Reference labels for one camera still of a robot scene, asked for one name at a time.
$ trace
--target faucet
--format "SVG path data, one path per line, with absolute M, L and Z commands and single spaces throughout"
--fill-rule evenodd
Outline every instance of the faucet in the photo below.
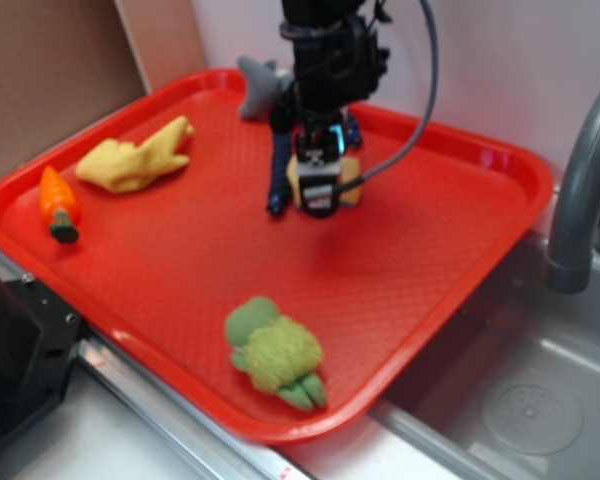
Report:
M 545 284 L 560 293 L 589 284 L 593 242 L 600 220 L 600 94 L 571 153 L 544 258 Z

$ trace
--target green plush toy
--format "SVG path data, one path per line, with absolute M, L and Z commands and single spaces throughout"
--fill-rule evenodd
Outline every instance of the green plush toy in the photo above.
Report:
M 231 362 L 249 374 L 256 390 L 305 411 L 327 404 L 322 380 L 314 372 L 324 357 L 320 343 L 271 300 L 254 297 L 235 309 L 225 334 L 234 350 Z

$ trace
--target stuffed animal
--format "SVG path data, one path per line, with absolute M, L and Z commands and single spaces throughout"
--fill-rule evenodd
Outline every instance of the stuffed animal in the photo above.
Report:
M 140 146 L 107 138 L 78 162 L 76 176 L 111 193 L 141 190 L 159 176 L 189 164 L 189 157 L 176 149 L 194 132 L 187 117 L 180 115 Z
M 273 105 L 293 82 L 291 72 L 276 71 L 276 61 L 261 64 L 251 57 L 238 58 L 238 69 L 247 81 L 247 94 L 238 113 L 245 120 L 266 118 Z
M 327 404 L 315 373 L 324 357 L 320 343 L 270 299 L 254 297 L 236 308 L 227 318 L 225 335 L 233 347 L 231 363 L 251 377 L 256 390 L 307 412 Z

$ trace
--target yellow plush toy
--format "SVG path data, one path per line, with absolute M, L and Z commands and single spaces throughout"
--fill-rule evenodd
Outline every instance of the yellow plush toy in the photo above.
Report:
M 194 131 L 187 118 L 181 115 L 139 147 L 132 142 L 108 138 L 78 162 L 76 176 L 112 193 L 143 189 L 160 175 L 189 164 L 189 157 L 176 154 L 175 150 L 183 138 Z

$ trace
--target sink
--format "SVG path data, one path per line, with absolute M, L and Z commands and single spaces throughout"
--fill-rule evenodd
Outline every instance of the sink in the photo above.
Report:
M 544 244 L 527 235 L 382 400 L 467 478 L 600 479 L 600 255 L 565 296 L 542 283 Z

